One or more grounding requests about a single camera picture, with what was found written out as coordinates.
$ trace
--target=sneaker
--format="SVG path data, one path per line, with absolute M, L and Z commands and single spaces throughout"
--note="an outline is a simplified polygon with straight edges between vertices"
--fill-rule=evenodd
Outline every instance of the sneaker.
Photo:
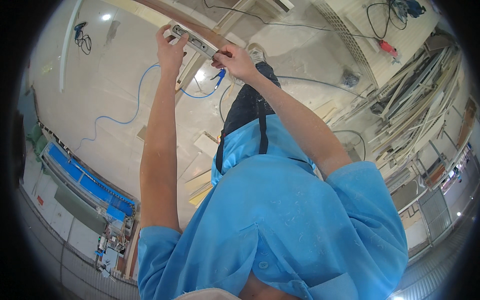
M 265 57 L 265 49 L 257 43 L 251 43 L 248 45 L 247 52 L 254 65 L 261 61 L 267 61 Z

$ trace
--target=blue hose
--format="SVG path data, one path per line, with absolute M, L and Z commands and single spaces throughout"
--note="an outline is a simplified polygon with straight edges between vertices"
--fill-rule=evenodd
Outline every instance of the blue hose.
M 95 137 L 94 137 L 93 139 L 84 137 L 84 138 L 80 141 L 80 145 L 78 146 L 78 148 L 75 149 L 75 151 L 74 151 L 73 153 L 77 152 L 77 150 L 80 149 L 80 147 L 82 146 L 82 142 L 83 142 L 84 140 L 89 140 L 89 141 L 92 141 L 92 142 L 93 142 L 94 140 L 96 140 L 96 122 L 97 122 L 99 119 L 101 119 L 101 118 L 106 118 L 106 119 L 112 120 L 112 121 L 114 121 L 114 122 L 116 122 L 116 123 L 118 123 L 118 124 L 126 125 L 126 124 L 131 123 L 131 122 L 137 117 L 137 115 L 138 115 L 138 109 L 140 108 L 140 87 L 142 86 L 142 80 L 144 79 L 145 74 L 147 74 L 147 72 L 148 72 L 151 68 L 153 68 L 153 67 L 160 67 L 160 66 L 157 65 L 157 64 L 154 64 L 153 66 L 151 66 L 150 68 L 148 68 L 148 69 L 145 71 L 145 73 L 142 75 L 142 78 L 140 79 L 140 83 L 138 84 L 137 111 L 135 112 L 135 115 L 133 116 L 133 118 L 132 118 L 130 121 L 127 121 L 127 122 L 120 122 L 120 121 L 115 120 L 114 118 L 109 117 L 109 116 L 100 116 L 100 117 L 96 118 L 96 119 L 95 119 Z
M 195 97 L 195 96 L 192 96 L 192 95 L 190 95 L 189 93 L 185 92 L 185 90 L 184 90 L 184 89 L 182 89 L 182 88 L 181 88 L 180 90 L 181 90 L 182 92 L 184 92 L 184 93 L 185 93 L 185 95 L 187 95 L 187 96 L 190 96 L 190 97 L 192 97 L 192 98 L 197 98 L 197 99 L 201 99 L 201 98 L 207 98 L 208 96 L 210 96 L 211 94 L 213 94 L 213 93 L 216 91 L 216 89 L 214 89 L 214 90 L 213 90 L 213 92 L 209 93 L 209 94 L 208 94 L 208 95 L 206 95 L 206 96 L 202 96 L 202 97 Z

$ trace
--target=black cable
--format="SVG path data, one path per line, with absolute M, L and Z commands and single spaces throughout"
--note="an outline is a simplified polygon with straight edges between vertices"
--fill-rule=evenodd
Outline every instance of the black cable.
M 400 22 L 402 22 L 403 24 L 405 24 L 405 26 L 403 28 L 399 28 L 398 26 L 395 25 L 395 23 L 393 23 L 392 21 L 392 15 L 391 15 L 391 12 L 392 12 L 392 6 L 393 6 L 393 0 L 388 0 L 389 2 L 388 3 L 384 3 L 384 2 L 378 2 L 378 3 L 373 3 L 373 4 L 370 4 L 369 6 L 367 6 L 367 18 L 368 18 L 368 23 L 370 23 L 370 27 L 372 28 L 373 30 L 373 33 L 375 34 L 375 36 L 379 39 L 383 39 L 385 38 L 385 36 L 387 35 L 387 31 L 388 31 L 388 24 L 389 23 L 392 23 L 393 26 L 395 26 L 395 28 L 399 29 L 399 30 L 404 30 L 406 27 L 407 27 L 407 22 L 405 21 L 405 23 L 403 23 L 401 20 L 400 20 L 400 17 L 397 15 L 397 13 L 395 13 L 395 16 L 400 20 Z M 370 14 L 369 14 L 369 10 L 370 10 L 370 7 L 374 6 L 374 5 L 387 5 L 388 6 L 388 18 L 387 18 L 387 23 L 385 25 L 385 32 L 383 34 L 383 36 L 379 36 L 377 34 L 377 32 L 375 31 L 375 28 L 373 27 L 373 24 L 372 24 L 372 21 L 370 20 Z
M 75 39 L 75 44 L 82 49 L 82 51 L 88 55 L 90 54 L 90 51 L 92 50 L 92 39 L 90 38 L 89 35 L 84 35 L 84 32 L 82 29 L 79 31 L 78 37 Z
M 358 135 L 363 143 L 363 160 L 365 160 L 365 158 L 367 157 L 367 150 L 365 148 L 365 141 L 363 140 L 363 137 L 361 136 L 360 133 L 356 132 L 355 130 L 335 130 L 333 131 L 333 133 L 335 132 L 351 132 L 351 133 L 354 133 L 356 135 Z
M 311 81 L 311 82 L 316 82 L 316 83 L 319 83 L 319 84 L 326 84 L 326 85 L 329 85 L 329 86 L 333 86 L 333 87 L 336 87 L 336 88 L 339 88 L 341 90 L 344 90 L 346 92 L 349 92 L 351 94 L 354 94 L 355 96 L 357 97 L 360 97 L 360 98 L 364 98 L 365 97 L 362 97 L 360 96 L 359 94 L 356 94 L 352 91 L 349 91 L 343 87 L 340 87 L 340 86 L 337 86 L 337 85 L 334 85 L 334 84 L 329 84 L 329 83 L 326 83 L 326 82 L 323 82 L 323 81 L 319 81 L 319 80 L 314 80 L 314 79 L 307 79 L 307 78 L 300 78 L 300 77 L 292 77 L 292 76 L 277 76 L 277 78 L 290 78 L 290 79 L 298 79 L 298 80 L 305 80 L 305 81 Z M 222 94 L 222 96 L 220 97 L 220 103 L 218 104 L 218 110 L 220 111 L 220 117 L 222 118 L 222 121 L 223 123 L 225 124 L 225 120 L 223 119 L 223 115 L 222 115 L 222 99 L 223 99 L 223 96 L 225 95 L 225 93 L 227 92 L 227 90 L 229 89 L 230 87 L 228 87 Z
M 298 80 L 305 80 L 305 81 L 311 81 L 311 82 L 316 82 L 316 83 L 319 83 L 319 84 L 326 84 L 326 85 L 329 85 L 329 86 L 333 86 L 333 87 L 336 87 L 336 88 L 339 88 L 341 90 L 344 90 L 345 92 L 349 92 L 350 94 L 354 94 L 355 96 L 357 97 L 361 97 L 361 98 L 364 98 L 365 97 L 362 97 L 360 96 L 359 94 L 356 94 L 352 91 L 349 91 L 343 87 L 340 87 L 340 86 L 337 86 L 337 85 L 334 85 L 334 84 L 329 84 L 329 83 L 326 83 L 326 82 L 323 82 L 323 81 L 318 81 L 318 80 L 314 80 L 314 79 L 307 79 L 307 78 L 300 78 L 300 77 L 292 77 L 292 76 L 277 76 L 277 78 L 290 78 L 290 79 L 298 79 Z
M 345 34 L 345 35 L 349 35 L 349 36 L 358 36 L 358 37 L 365 37 L 365 38 L 375 38 L 374 36 L 355 35 L 355 34 L 352 34 L 352 33 L 349 33 L 349 32 L 337 31 L 337 30 L 332 30 L 332 29 L 318 28 L 318 27 L 311 26 L 311 25 L 306 25 L 306 24 L 267 23 L 267 22 L 265 22 L 261 17 L 255 15 L 255 14 L 249 13 L 249 12 L 239 11 L 239 10 L 236 10 L 236 9 L 233 9 L 233 8 L 230 8 L 230 7 L 223 7 L 223 6 L 216 6 L 216 5 L 208 6 L 206 0 L 204 0 L 204 4 L 205 4 L 205 6 L 208 7 L 208 8 L 217 7 L 217 8 L 223 8 L 223 9 L 226 9 L 226 10 L 229 10 L 229 11 L 241 12 L 241 13 L 247 14 L 247 15 L 249 15 L 249 16 L 252 16 L 252 17 L 255 17 L 255 18 L 259 19 L 259 20 L 260 20 L 263 24 L 265 24 L 265 25 L 282 25 L 282 26 L 291 26 L 291 27 L 308 27 L 308 28 L 313 28 L 313 29 L 317 29 L 317 30 L 337 32 L 337 33 L 339 33 L 339 34 Z
M 220 111 L 220 118 L 222 118 L 223 123 L 225 124 L 225 119 L 223 118 L 222 115 L 222 100 L 223 96 L 225 96 L 225 93 L 230 89 L 230 87 L 227 87 L 226 90 L 223 92 L 222 96 L 220 97 L 220 103 L 218 103 L 218 110 Z

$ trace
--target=power drill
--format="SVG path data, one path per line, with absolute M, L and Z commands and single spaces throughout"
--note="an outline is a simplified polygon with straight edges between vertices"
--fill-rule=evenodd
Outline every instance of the power drill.
M 75 26 L 73 29 L 75 30 L 75 40 L 78 39 L 78 36 L 80 35 L 80 32 L 82 31 L 82 28 L 88 25 L 88 22 L 82 22 Z

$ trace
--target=blue shirt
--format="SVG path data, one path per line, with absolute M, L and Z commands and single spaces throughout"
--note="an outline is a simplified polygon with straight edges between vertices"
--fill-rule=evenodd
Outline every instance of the blue shirt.
M 140 231 L 143 300 L 203 288 L 238 296 L 251 270 L 301 299 L 385 299 L 393 291 L 407 240 L 375 164 L 349 164 L 324 182 L 276 115 L 267 116 L 267 136 L 266 155 L 256 155 L 258 119 L 225 138 L 224 175 L 214 161 L 214 187 L 182 235 Z

